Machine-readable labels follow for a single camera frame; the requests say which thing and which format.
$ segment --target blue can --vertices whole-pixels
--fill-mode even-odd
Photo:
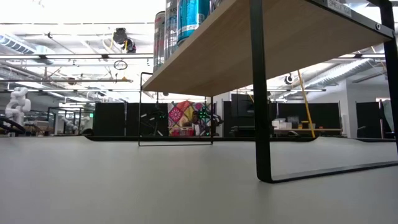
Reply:
[[[209,15],[209,0],[178,0],[177,2],[177,45],[190,37]]]
[[[177,49],[177,0],[166,0],[164,59]]]

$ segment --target person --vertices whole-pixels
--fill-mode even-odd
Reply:
[[[191,126],[193,129],[194,136],[200,136],[202,132],[204,132],[206,125],[205,122],[199,118],[199,112],[193,111],[192,112],[192,119],[189,122],[186,122],[184,127]]]

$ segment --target security camera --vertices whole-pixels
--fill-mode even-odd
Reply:
[[[293,78],[292,78],[292,74],[291,73],[285,77],[285,83],[286,83],[286,85],[293,84]]]

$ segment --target label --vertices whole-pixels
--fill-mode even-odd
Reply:
[[[351,17],[351,9],[337,0],[328,0],[328,7],[336,12]]]

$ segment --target yellow pole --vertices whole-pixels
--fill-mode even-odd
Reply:
[[[298,73],[298,78],[300,79],[301,91],[302,91],[303,97],[304,97],[305,108],[307,109],[307,116],[308,116],[308,121],[310,122],[310,129],[311,129],[312,137],[315,138],[315,133],[313,132],[310,108],[308,107],[307,96],[305,95],[304,85],[303,85],[303,80],[301,79],[300,70],[297,70],[297,73]]]
[[[249,94],[251,101],[254,103],[253,97]]]

